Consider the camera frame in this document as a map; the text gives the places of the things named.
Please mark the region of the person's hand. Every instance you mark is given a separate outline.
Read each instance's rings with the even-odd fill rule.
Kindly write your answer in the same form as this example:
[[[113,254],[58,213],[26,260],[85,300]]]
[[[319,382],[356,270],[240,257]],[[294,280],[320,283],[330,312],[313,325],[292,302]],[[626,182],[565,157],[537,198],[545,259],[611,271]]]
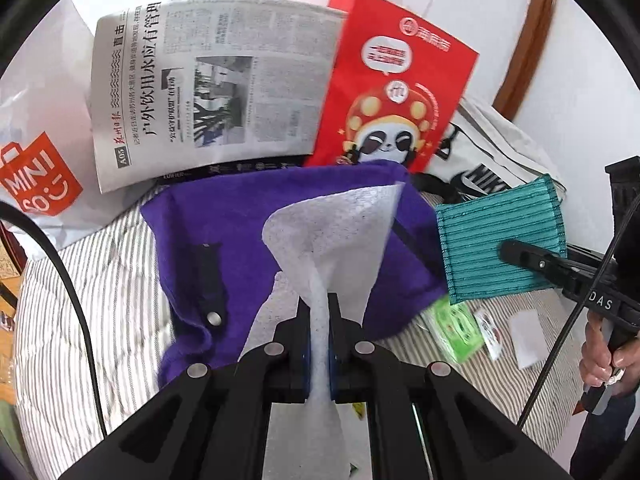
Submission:
[[[603,318],[591,311],[587,315],[586,341],[582,345],[579,374],[586,386],[600,387],[607,382],[614,368],[625,371],[614,385],[614,396],[626,396],[639,387],[639,339],[628,341],[614,352],[608,350],[603,332]]]

